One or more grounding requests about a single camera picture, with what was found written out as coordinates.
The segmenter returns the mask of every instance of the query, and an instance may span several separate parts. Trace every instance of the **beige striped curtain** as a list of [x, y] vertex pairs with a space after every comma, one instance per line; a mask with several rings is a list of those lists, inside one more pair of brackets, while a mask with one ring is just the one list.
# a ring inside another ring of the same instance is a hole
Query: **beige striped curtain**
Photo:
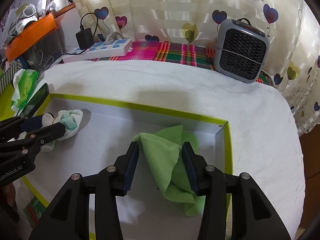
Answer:
[[[299, 134], [320, 122], [320, 28], [304, 0], [74, 1], [80, 16], [97, 13], [104, 36], [109, 28], [135, 41], [171, 41], [207, 48], [214, 48], [224, 19], [245, 17], [269, 35], [264, 70], [287, 99]], [[95, 18], [86, 16], [84, 24], [93, 31]]]

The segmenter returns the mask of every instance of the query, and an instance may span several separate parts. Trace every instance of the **white blanket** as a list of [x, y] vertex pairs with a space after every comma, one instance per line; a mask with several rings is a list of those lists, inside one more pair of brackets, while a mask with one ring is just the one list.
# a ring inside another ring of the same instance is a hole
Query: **white blanket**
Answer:
[[248, 172], [269, 198], [291, 238], [305, 196], [295, 120], [280, 93], [220, 73], [168, 62], [80, 61], [43, 74], [51, 93], [111, 98], [209, 115], [231, 127], [234, 174]]

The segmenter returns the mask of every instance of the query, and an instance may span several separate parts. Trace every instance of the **gray heater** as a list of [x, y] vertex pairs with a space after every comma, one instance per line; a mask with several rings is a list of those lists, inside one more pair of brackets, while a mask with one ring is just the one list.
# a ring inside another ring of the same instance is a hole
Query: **gray heater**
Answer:
[[241, 20], [221, 23], [213, 62], [218, 72], [252, 83], [265, 64], [270, 43], [265, 33]]

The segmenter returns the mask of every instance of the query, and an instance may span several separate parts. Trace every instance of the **white power strip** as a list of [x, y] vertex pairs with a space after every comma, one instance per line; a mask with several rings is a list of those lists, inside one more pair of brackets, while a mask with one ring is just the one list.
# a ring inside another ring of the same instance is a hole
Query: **white power strip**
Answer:
[[69, 52], [74, 55], [64, 55], [62, 59], [64, 63], [68, 63], [102, 57], [119, 57], [127, 55], [129, 51], [132, 51], [131, 39], [117, 40], [108, 45], [105, 45], [104, 42], [99, 42], [80, 55], [76, 54], [80, 53], [81, 49], [79, 47], [74, 48]]

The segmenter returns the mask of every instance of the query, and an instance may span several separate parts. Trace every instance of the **silver bolt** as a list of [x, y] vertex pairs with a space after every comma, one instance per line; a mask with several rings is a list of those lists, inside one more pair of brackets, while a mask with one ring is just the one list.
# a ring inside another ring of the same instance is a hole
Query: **silver bolt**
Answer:
[[116, 167], [115, 166], [109, 166], [107, 167], [107, 171], [109, 172], [114, 172], [116, 170]]
[[250, 175], [248, 173], [246, 173], [246, 172], [242, 173], [241, 177], [244, 178], [244, 179], [250, 179]]
[[214, 171], [214, 166], [212, 165], [207, 165], [205, 168], [207, 171]]
[[71, 179], [73, 179], [73, 180], [77, 180], [79, 178], [80, 178], [80, 174], [79, 173], [75, 173], [75, 174], [71, 175]]

